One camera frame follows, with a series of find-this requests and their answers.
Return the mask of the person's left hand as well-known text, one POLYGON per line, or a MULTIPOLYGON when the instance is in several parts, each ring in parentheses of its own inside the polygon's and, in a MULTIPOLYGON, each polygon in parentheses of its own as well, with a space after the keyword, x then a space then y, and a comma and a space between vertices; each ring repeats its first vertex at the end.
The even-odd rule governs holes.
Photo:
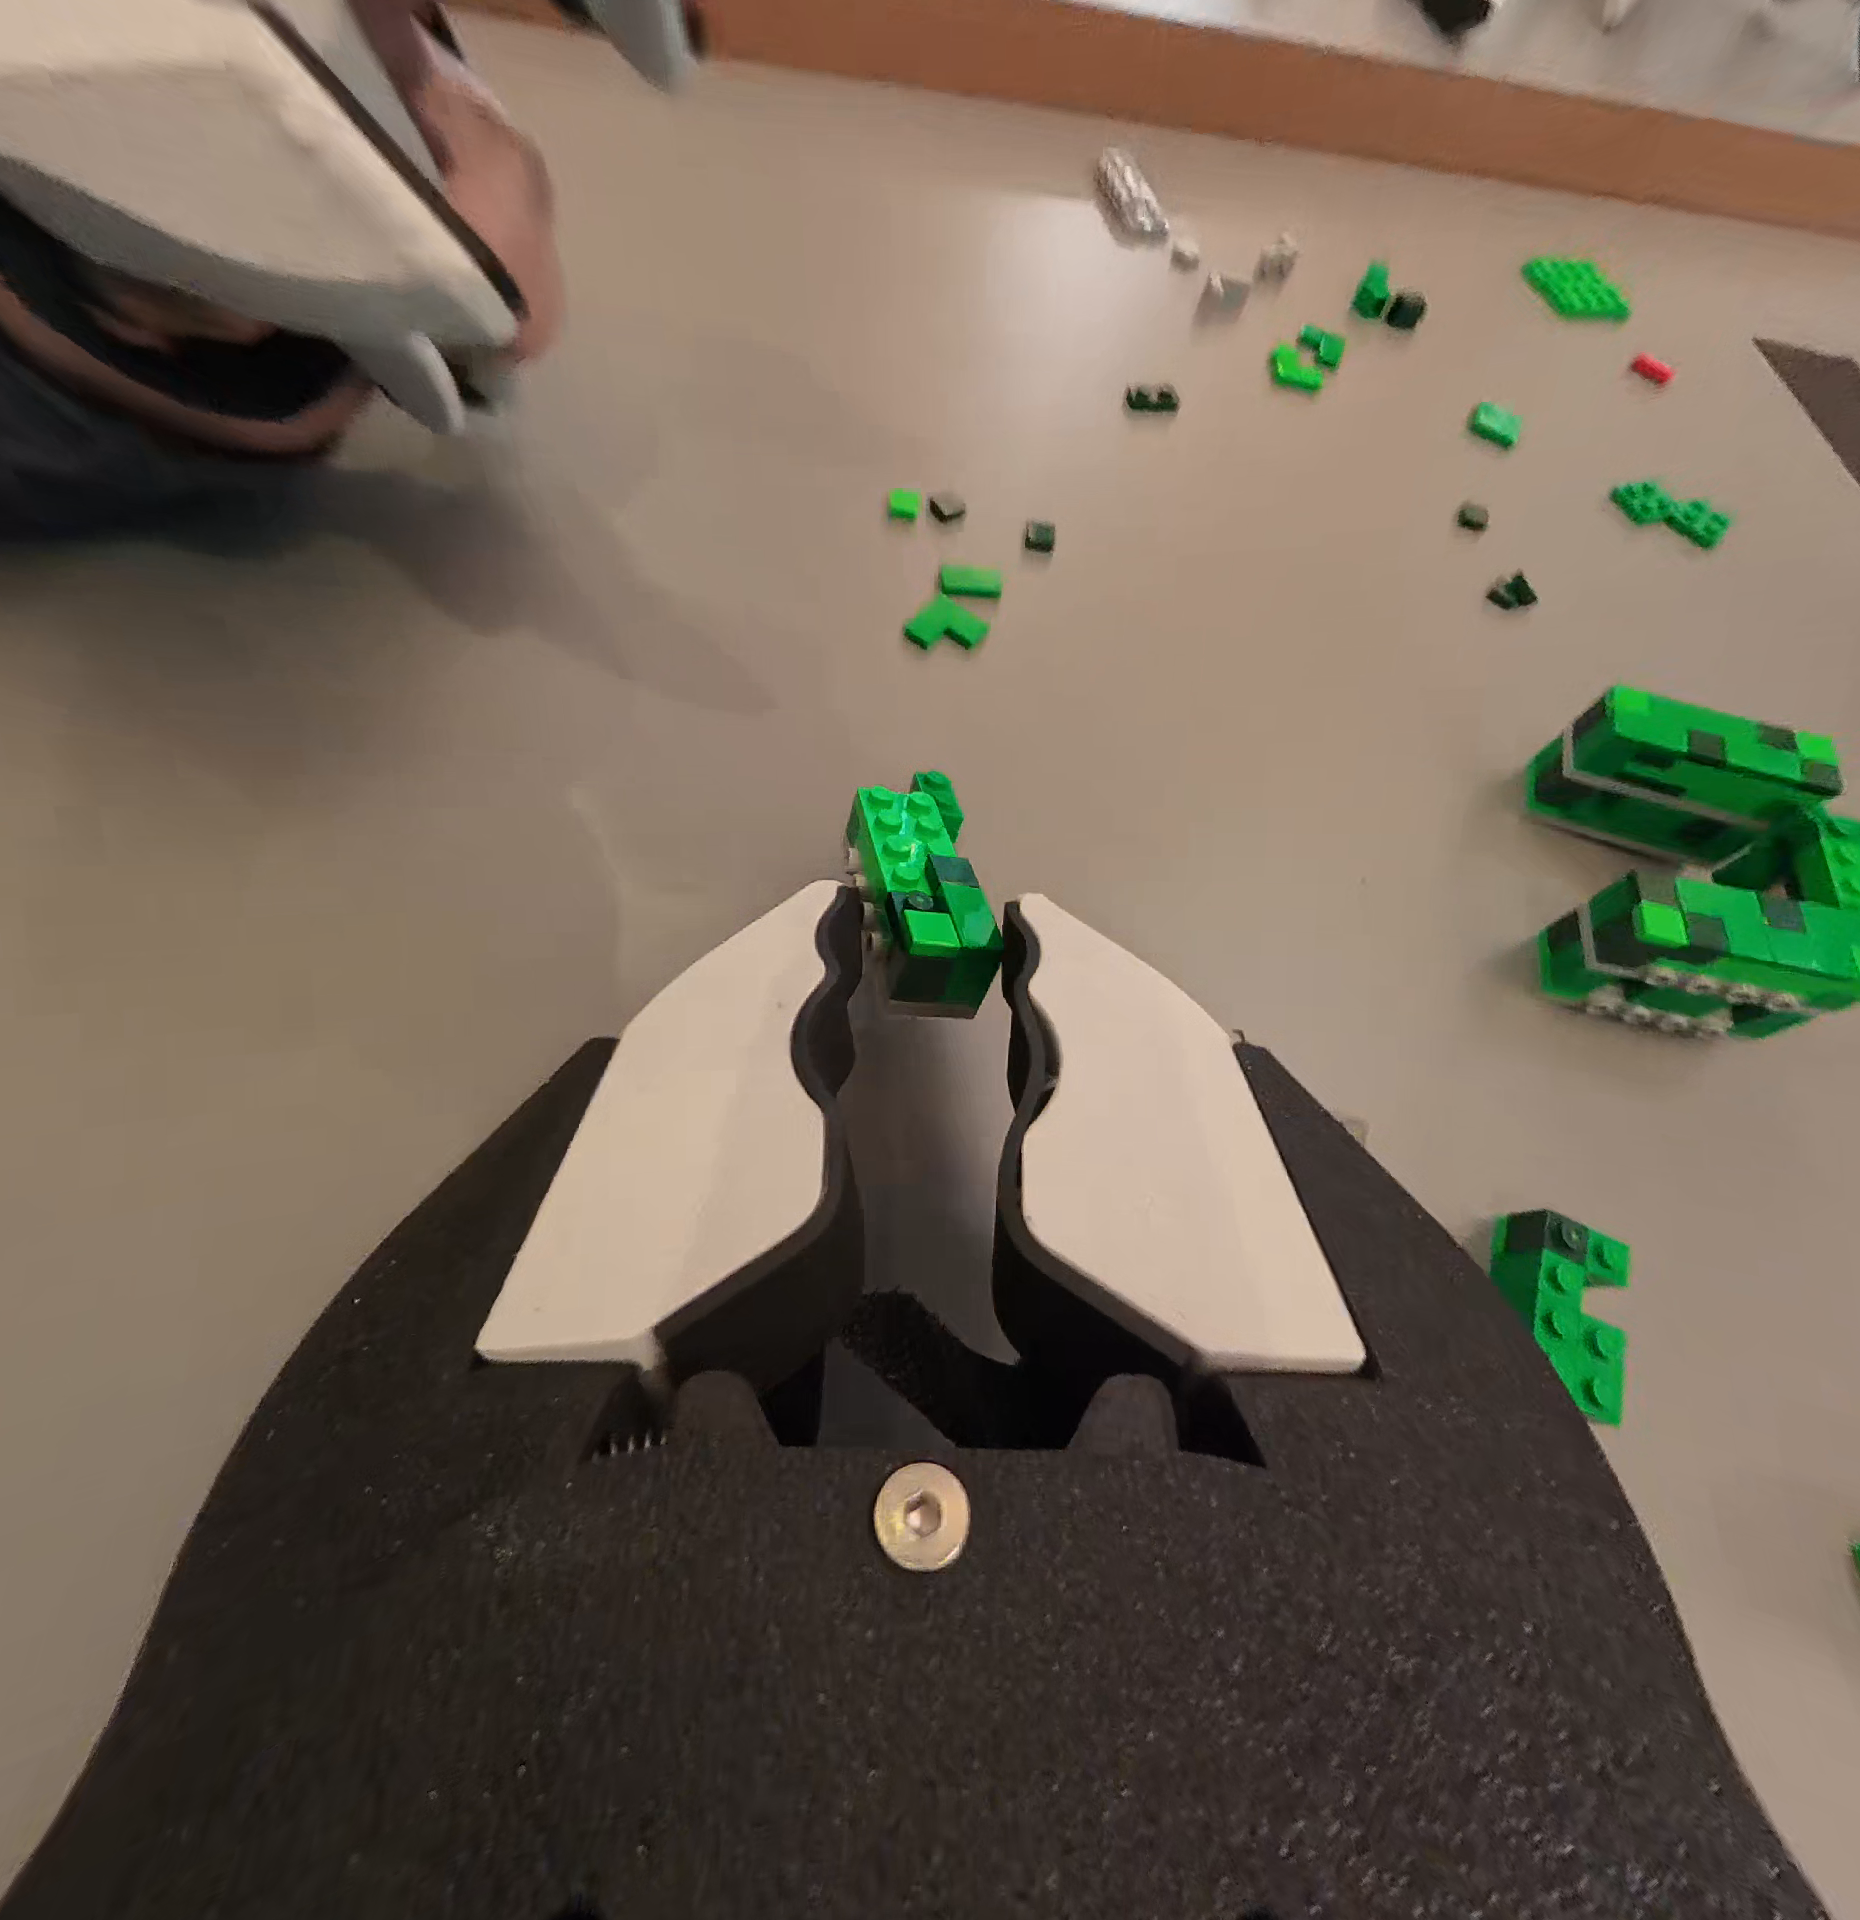
POLYGON ((509 273, 521 314, 509 359, 544 357, 564 317, 550 174, 462 53, 438 36, 438 7, 351 2, 410 122, 438 160, 456 212, 509 273))

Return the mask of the scattered small green bricks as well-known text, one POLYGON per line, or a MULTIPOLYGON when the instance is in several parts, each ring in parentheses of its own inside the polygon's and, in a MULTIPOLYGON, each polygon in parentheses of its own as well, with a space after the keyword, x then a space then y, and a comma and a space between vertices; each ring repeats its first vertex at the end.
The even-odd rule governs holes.
MULTIPOLYGON (((1568 255, 1536 255, 1523 262, 1521 281, 1559 318, 1576 324, 1622 324, 1631 317, 1631 304, 1622 289, 1594 262, 1568 255)), ((1363 324, 1382 324, 1396 333, 1413 333, 1426 314, 1426 299, 1408 289, 1390 284, 1386 264, 1371 262, 1355 284, 1348 317, 1363 324)), ((1277 344, 1267 357, 1272 385, 1281 393, 1313 397, 1325 389, 1327 376, 1337 372, 1348 352, 1348 341, 1321 324, 1302 325, 1292 341, 1277 344)), ((1180 397, 1168 383, 1141 383, 1126 388, 1124 410, 1131 419, 1172 419, 1180 397)), ((1499 451, 1512 451, 1521 441, 1521 419, 1494 403, 1476 403, 1466 420, 1473 441, 1499 451)), ((1662 482, 1622 482, 1610 492, 1610 503, 1633 526, 1661 524, 1678 533, 1701 552, 1723 545, 1734 515, 1708 498, 1678 498, 1662 482)), ((893 492, 886 501, 893 522, 912 522, 931 514, 942 522, 958 518, 958 508, 931 503, 927 497, 893 492)), ((931 650, 953 645, 963 650, 981 647, 991 635, 984 606, 1001 597, 1003 577, 991 566, 942 565, 936 591, 910 614, 900 635, 908 647, 931 650)))

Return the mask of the green stepped brick assembly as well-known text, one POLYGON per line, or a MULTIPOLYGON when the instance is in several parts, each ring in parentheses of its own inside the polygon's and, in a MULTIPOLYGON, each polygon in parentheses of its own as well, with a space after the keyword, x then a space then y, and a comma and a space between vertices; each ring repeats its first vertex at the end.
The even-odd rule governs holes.
POLYGON ((1626 1242, 1552 1211, 1502 1212, 1487 1244, 1487 1276, 1526 1322, 1573 1405, 1616 1428, 1627 1402, 1630 1337, 1588 1308, 1588 1294, 1630 1285, 1626 1242))

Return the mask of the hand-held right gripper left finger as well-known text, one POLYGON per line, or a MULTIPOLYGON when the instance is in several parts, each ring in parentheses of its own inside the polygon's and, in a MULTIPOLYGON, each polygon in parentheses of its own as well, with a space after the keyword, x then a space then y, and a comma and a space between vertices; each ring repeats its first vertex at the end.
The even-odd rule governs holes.
POLYGON ((601 1079, 479 1327, 490 1366, 789 1378, 863 1285, 839 1093, 860 894, 814 880, 663 988, 601 1079))

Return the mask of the wooden-edged grey table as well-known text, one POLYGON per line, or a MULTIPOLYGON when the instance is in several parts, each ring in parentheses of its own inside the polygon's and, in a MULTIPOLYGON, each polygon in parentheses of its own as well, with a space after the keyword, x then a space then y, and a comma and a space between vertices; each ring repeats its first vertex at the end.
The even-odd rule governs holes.
POLYGON ((1860 242, 1860 146, 1098 5, 691 5, 706 49, 1860 242))

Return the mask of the large green brick build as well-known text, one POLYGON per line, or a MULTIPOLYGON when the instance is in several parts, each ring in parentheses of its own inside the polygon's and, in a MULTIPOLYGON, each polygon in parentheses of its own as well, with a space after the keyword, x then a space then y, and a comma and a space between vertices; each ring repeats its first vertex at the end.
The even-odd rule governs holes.
POLYGON ((1542 993, 1758 1043, 1860 1008, 1860 822, 1829 738, 1611 687, 1526 766, 1526 811, 1637 859, 1536 938, 1542 993))

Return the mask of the small green brick assembly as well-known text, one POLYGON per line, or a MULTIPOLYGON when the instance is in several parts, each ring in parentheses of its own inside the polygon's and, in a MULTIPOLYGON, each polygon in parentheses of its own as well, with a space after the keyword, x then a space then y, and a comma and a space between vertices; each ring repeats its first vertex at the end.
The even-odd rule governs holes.
POLYGON ((970 1020, 1003 960, 1003 930, 961 855, 963 812, 942 770, 917 770, 904 787, 856 791, 846 828, 846 875, 865 900, 865 938, 878 996, 916 1017, 970 1020))

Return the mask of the grey tread piece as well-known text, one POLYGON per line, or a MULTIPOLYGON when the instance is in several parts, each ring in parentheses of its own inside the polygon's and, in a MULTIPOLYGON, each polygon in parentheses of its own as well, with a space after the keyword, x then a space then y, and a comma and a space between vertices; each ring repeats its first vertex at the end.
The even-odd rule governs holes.
POLYGON ((1113 234, 1126 247, 1155 248, 1169 240, 1169 224, 1136 160, 1106 146, 1093 167, 1093 191, 1113 234))

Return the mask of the grey desk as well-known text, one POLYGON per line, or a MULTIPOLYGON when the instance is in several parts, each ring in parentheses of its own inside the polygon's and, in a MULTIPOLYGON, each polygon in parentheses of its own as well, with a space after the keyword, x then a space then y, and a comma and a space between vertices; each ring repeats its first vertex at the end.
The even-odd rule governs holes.
POLYGON ((995 900, 1272 1047, 1445 1232, 1631 1244, 1606 1449, 1860 1916, 1860 1011, 1715 1050, 1545 1004, 1527 940, 1616 864, 1517 797, 1626 682, 1829 733, 1860 814, 1860 490, 1754 347, 1860 365, 1860 248, 772 72, 667 99, 460 32, 567 275, 501 434, 381 417, 257 555, 0 555, 0 1895, 315 1313, 823 877, 856 783, 936 766, 995 900), (1113 234, 1106 146, 1193 273, 1113 234), (1555 317, 1536 255, 1631 317, 1555 317), (1371 262, 1413 333, 1348 317, 1371 262), (1236 322, 1193 322, 1210 273, 1254 279, 1236 322), (1297 397, 1307 324, 1348 352, 1297 397), (1639 480, 1723 545, 1633 526, 1639 480), (900 635, 942 565, 1001 574, 981 647, 900 635))

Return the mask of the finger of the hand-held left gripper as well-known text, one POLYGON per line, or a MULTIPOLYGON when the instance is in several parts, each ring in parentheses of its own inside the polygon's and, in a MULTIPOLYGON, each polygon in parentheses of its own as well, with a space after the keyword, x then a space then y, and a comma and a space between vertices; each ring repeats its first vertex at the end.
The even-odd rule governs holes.
POLYGON ((578 2, 577 21, 658 91, 676 91, 706 49, 700 2, 578 2))
POLYGON ((341 351, 434 434, 518 337, 350 5, 0 5, 0 196, 106 271, 341 351))

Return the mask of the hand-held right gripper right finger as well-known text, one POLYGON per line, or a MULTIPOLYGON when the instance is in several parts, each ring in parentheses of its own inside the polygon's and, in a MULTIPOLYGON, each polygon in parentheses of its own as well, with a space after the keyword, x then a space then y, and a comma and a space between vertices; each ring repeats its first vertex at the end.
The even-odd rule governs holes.
POLYGON ((993 1313, 1054 1378, 1355 1378, 1366 1344, 1232 1034, 1056 900, 1005 908, 993 1313))

